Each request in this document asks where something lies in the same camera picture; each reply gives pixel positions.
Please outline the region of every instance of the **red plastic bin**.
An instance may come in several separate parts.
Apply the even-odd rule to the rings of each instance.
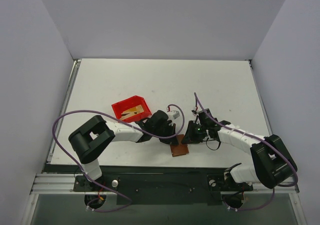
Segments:
[[[114,111],[115,117],[117,119],[121,118],[121,114],[133,107],[141,105],[143,108],[143,112],[133,115],[131,117],[128,117],[124,119],[124,122],[131,123],[131,122],[137,122],[140,121],[141,119],[147,118],[148,116],[152,115],[150,109],[147,106],[147,103],[145,99],[141,96],[132,96],[128,99],[125,99],[123,101],[119,101],[117,103],[112,104],[112,109]]]

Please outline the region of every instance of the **white enclosure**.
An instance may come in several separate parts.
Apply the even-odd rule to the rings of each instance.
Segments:
[[[154,60],[154,66],[145,63],[139,66],[145,74],[159,73],[161,66],[170,66],[189,80],[204,78],[204,82],[176,83],[172,74],[163,83],[165,86],[160,85],[160,76],[153,76],[149,81],[144,75],[143,83],[131,78],[119,81],[107,72],[96,70],[111,66],[113,72],[120,72],[112,65],[120,60],[96,64],[96,60],[84,59],[68,110],[83,109],[85,105],[87,109],[112,114],[110,104],[138,92],[153,112],[164,110],[168,103],[176,103],[188,113],[194,103],[192,93],[196,91],[204,106],[218,119],[266,134],[258,92],[245,61],[253,59],[252,72],[272,132],[283,138],[298,166],[299,195],[306,220],[311,225],[319,224],[320,199],[315,192],[320,182],[319,0],[0,0],[0,5],[0,175],[3,180],[0,217],[3,224],[20,224],[26,205],[34,208],[27,203],[30,190],[48,157],[51,125],[61,109],[73,59],[82,58],[176,59],[170,60],[170,65],[168,61],[164,64]],[[191,70],[194,61],[184,61],[183,65],[178,61],[189,59],[226,61],[199,61],[212,74],[196,70],[191,75],[186,68]],[[109,81],[103,84],[104,90],[99,94],[91,91],[86,80],[93,71],[91,77]],[[223,78],[229,82],[227,87],[220,85],[225,81]],[[131,90],[112,89],[117,83],[134,84],[137,89],[134,86]],[[97,81],[92,81],[92,85],[97,86]],[[86,92],[90,101],[82,97]],[[69,132],[87,118],[86,115],[74,117],[77,119],[67,118],[63,123],[63,127],[71,126],[62,129],[59,136],[65,146],[69,146]],[[199,155],[205,147],[191,145],[190,154],[172,158],[165,144],[152,140],[149,145],[155,154],[160,154],[159,160],[143,164],[140,158],[150,156],[144,150],[139,157],[125,154],[125,161],[120,161],[109,155],[108,150],[112,150],[120,158],[118,148],[111,145],[102,162],[185,166],[185,160],[192,158],[193,166],[223,164],[222,167],[234,164],[234,160],[251,162],[246,154],[227,146],[217,152],[222,155],[226,150],[232,156],[226,160],[216,157],[207,163]],[[136,144],[119,143],[119,147],[132,153],[139,151]],[[51,162],[67,164],[71,160],[55,148]]]

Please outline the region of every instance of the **purple cable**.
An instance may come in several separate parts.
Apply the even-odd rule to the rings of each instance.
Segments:
[[[117,207],[117,208],[114,208],[114,209],[110,209],[110,210],[94,209],[94,211],[99,212],[99,213],[115,212],[115,211],[124,209],[124,208],[128,207],[129,205],[131,205],[132,200],[131,200],[131,198],[127,197],[126,195],[124,195],[124,194],[122,194],[122,193],[120,193],[120,192],[118,192],[118,191],[115,191],[115,190],[113,190],[113,189],[111,189],[111,188],[108,188],[108,187],[106,187],[106,186],[104,186],[104,185],[96,182],[95,180],[93,180],[91,177],[89,177],[89,176],[84,172],[84,168],[83,168],[83,167],[81,166],[81,164],[77,161],[77,159],[75,159],[75,157],[73,157],[73,156],[61,145],[61,143],[58,141],[58,138],[57,138],[57,136],[56,136],[56,127],[57,127],[57,124],[58,124],[59,120],[62,119],[62,118],[64,118],[64,117],[67,116],[67,115],[70,115],[70,114],[77,114],[77,113],[99,114],[99,115],[106,116],[106,117],[108,117],[108,118],[110,118],[110,119],[113,119],[113,120],[115,120],[115,121],[117,121],[117,122],[119,122],[119,123],[121,123],[121,124],[124,124],[124,125],[130,127],[130,128],[136,129],[136,130],[138,130],[138,131],[140,131],[140,132],[142,132],[142,133],[148,134],[148,135],[150,135],[150,136],[152,136],[152,137],[155,137],[155,138],[158,138],[158,139],[171,139],[171,138],[174,138],[175,136],[177,136],[177,135],[182,131],[182,129],[184,128],[184,125],[185,125],[185,115],[184,115],[184,112],[181,110],[181,108],[180,108],[179,106],[177,106],[177,105],[175,105],[175,104],[169,104],[169,105],[168,105],[168,108],[171,107],[171,106],[176,107],[177,109],[179,109],[180,112],[181,112],[181,115],[182,115],[182,126],[181,126],[181,128],[179,129],[179,131],[178,131],[176,134],[171,135],[171,136],[157,136],[157,135],[154,135],[154,134],[152,134],[152,133],[150,133],[150,132],[147,132],[147,131],[142,130],[142,129],[139,128],[139,127],[131,126],[129,123],[127,123],[127,122],[125,122],[125,121],[122,121],[122,120],[120,120],[120,119],[117,119],[117,118],[115,118],[115,117],[113,117],[113,116],[110,116],[109,114],[106,114],[106,113],[100,112],[100,111],[94,111],[94,110],[75,110],[75,111],[69,111],[69,112],[66,112],[66,113],[60,115],[60,116],[53,122],[52,130],[51,130],[51,131],[52,131],[52,136],[53,136],[54,141],[55,141],[56,144],[59,146],[59,148],[61,148],[61,150],[64,151],[64,153],[67,154],[67,155],[78,165],[78,167],[79,167],[80,170],[82,171],[83,175],[84,175],[89,181],[91,181],[92,183],[98,185],[99,187],[101,187],[101,188],[103,188],[103,189],[105,189],[105,190],[107,190],[107,191],[113,192],[113,193],[115,193],[115,194],[117,194],[117,195],[119,195],[119,196],[121,196],[121,197],[123,197],[123,198],[125,198],[125,199],[127,199],[127,200],[129,201],[128,204],[123,205],[123,206],[120,206],[120,207]]]
[[[202,106],[201,102],[199,101],[199,98],[197,96],[197,93],[194,93],[194,96],[195,96],[195,100],[197,101],[197,103],[199,104],[199,106],[201,107],[202,111],[212,120],[214,121],[216,124],[218,124],[219,126],[225,128],[225,129],[228,129],[228,130],[232,130],[232,128],[230,127],[227,127],[225,125],[223,125],[222,123],[218,122],[217,120],[215,120],[212,116],[210,116],[207,111],[205,110],[205,108]],[[293,176],[294,176],[294,181],[293,183],[290,183],[290,184],[279,184],[278,186],[279,187],[293,187],[295,186],[297,183],[298,183],[298,175],[297,175],[297,172],[295,170],[295,168],[292,166],[292,164],[289,162],[288,159],[285,158],[285,156],[283,156],[277,149],[275,149],[270,143],[268,143],[267,141],[257,137],[257,136],[254,136],[254,135],[251,135],[251,134],[247,134],[243,131],[240,131],[238,129],[234,129],[233,130],[234,132],[236,133],[240,133],[242,135],[245,135],[249,138],[252,138],[252,139],[256,139],[256,140],[259,140],[260,142],[264,143],[265,145],[267,145],[271,150],[274,151],[274,153],[276,153],[280,158],[283,159],[283,161],[288,164],[288,166],[290,167],[290,169],[292,170],[293,172]],[[252,211],[252,210],[257,210],[257,209],[262,209],[264,208],[265,206],[267,206],[268,204],[271,203],[271,201],[274,199],[275,197],[275,189],[273,188],[273,192],[272,192],[272,196],[270,198],[269,201],[267,201],[265,204],[261,205],[261,206],[258,206],[258,207],[254,207],[254,208],[246,208],[246,209],[238,209],[238,211]]]

